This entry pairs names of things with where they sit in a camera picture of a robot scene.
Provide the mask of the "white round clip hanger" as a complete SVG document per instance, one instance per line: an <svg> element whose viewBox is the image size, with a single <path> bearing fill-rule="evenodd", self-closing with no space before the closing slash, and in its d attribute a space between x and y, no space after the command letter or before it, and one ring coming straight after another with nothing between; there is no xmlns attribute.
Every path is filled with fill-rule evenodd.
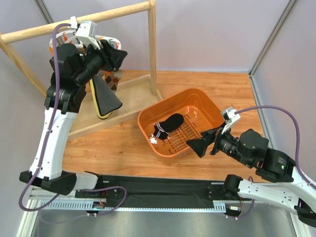
<svg viewBox="0 0 316 237"><path fill-rule="evenodd" d="M75 16L72 16L70 18L70 24L71 25L68 26L67 30L63 30L56 34L56 45L60 46L65 43L70 43L73 44L79 50L79 52L86 54L87 47L80 44L80 41L78 41L78 43L74 43L69 40L69 38L75 35L78 27L80 26L80 23L77 21L77 18ZM98 43L100 40L106 40L113 48L121 49L121 43L117 38L101 36L97 34L95 34L95 38L98 41Z"/></svg>

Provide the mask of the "black striped ankle sock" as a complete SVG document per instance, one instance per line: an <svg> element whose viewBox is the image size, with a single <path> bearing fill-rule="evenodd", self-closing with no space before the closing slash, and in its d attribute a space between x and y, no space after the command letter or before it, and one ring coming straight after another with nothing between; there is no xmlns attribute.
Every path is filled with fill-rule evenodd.
<svg viewBox="0 0 316 237"><path fill-rule="evenodd" d="M172 132L176 129L178 129L184 122L184 116L181 114L173 114L170 117L168 117L165 121L159 122L161 127L166 132Z"/></svg>

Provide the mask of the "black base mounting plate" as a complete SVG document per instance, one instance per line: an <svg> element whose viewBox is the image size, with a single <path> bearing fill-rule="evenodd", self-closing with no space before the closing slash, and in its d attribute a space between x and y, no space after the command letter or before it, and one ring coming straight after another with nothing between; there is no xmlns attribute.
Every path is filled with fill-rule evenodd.
<svg viewBox="0 0 316 237"><path fill-rule="evenodd" d="M214 201L241 201L237 194L223 192L223 183L213 180L167 179L99 175L97 189L122 186L127 196L122 207L212 208Z"/></svg>

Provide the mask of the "orange brown argyle sock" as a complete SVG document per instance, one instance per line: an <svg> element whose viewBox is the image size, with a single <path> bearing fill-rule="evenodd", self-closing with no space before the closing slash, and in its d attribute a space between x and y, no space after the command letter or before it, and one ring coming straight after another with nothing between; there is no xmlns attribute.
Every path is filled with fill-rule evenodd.
<svg viewBox="0 0 316 237"><path fill-rule="evenodd" d="M123 77L123 71L118 70L117 72L107 72L107 71L99 71L98 73L101 78L107 83L109 88L113 91L116 91L118 88L119 81Z"/></svg>

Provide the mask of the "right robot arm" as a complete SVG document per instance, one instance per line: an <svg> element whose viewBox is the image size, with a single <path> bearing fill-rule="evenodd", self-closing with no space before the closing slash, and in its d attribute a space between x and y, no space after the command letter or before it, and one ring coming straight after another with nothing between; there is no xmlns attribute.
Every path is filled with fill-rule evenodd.
<svg viewBox="0 0 316 237"><path fill-rule="evenodd" d="M227 175L223 194L233 200L254 199L283 208L298 216L304 224L316 225L316 193L312 186L299 176L295 161L286 153L268 147L269 140L249 129L235 138L221 128L201 133L200 138L186 144L198 157L203 157L213 144L210 155L223 152L248 168L265 183L255 183L237 175Z"/></svg>

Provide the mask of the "black sock yellow trim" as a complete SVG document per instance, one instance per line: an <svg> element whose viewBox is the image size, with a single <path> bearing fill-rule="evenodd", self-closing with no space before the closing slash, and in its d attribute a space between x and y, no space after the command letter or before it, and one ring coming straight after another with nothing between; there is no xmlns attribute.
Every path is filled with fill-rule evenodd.
<svg viewBox="0 0 316 237"><path fill-rule="evenodd" d="M122 102L100 75L95 75L89 84L99 119L107 119L113 111L122 107Z"/></svg>

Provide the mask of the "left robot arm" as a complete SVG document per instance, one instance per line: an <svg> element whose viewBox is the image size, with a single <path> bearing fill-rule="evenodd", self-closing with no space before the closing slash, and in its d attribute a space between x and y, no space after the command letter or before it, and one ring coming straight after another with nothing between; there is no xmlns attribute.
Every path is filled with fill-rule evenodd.
<svg viewBox="0 0 316 237"><path fill-rule="evenodd" d="M128 55L104 39L100 43L100 49L89 45L86 54L71 43L56 48L58 69L54 70L46 92L39 148L29 170L20 173L21 182L59 195L97 187L98 174L64 171L62 163L69 132L86 96L85 85L92 78L97 79L100 70L118 71Z"/></svg>

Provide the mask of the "orange plastic basket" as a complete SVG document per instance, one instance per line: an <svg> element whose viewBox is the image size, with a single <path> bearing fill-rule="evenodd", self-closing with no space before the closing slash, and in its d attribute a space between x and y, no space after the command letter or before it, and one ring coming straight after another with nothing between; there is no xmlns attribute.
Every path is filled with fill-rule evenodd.
<svg viewBox="0 0 316 237"><path fill-rule="evenodd" d="M221 126L220 112L205 92L189 88L142 110L138 126L156 155L173 158L191 149L188 140Z"/></svg>

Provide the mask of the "wooden drying rack frame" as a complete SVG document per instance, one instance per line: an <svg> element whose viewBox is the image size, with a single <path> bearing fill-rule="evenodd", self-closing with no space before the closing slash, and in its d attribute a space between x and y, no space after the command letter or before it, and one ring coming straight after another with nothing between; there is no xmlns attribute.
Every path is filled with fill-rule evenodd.
<svg viewBox="0 0 316 237"><path fill-rule="evenodd" d="M116 95L123 106L114 111L106 120L98 119L93 114L92 95L87 94L69 134L70 141L135 118L144 108L162 100L162 95L156 85L156 2L154 0L81 16L77 18L77 21L101 22L143 11L148 13L150 73L119 83ZM42 95L46 94L46 88L11 44L51 34L56 26L57 23L51 23L3 34L0 37L2 51Z"/></svg>

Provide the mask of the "aluminium slotted rail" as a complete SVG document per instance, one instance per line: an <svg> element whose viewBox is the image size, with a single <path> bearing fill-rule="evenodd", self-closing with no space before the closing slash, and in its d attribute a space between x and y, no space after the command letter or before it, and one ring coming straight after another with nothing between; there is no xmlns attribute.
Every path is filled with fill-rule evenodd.
<svg viewBox="0 0 316 237"><path fill-rule="evenodd" d="M85 210L98 214L102 211L157 211L157 212L214 212L240 215L243 202L251 202L249 198L239 200L228 199L222 191L222 183L212 183L202 191L188 195L153 195L133 194L121 189L103 192L103 198L77 198L77 192L71 193L70 200L57 198L52 203L41 199L40 206L45 210Z"/></svg>

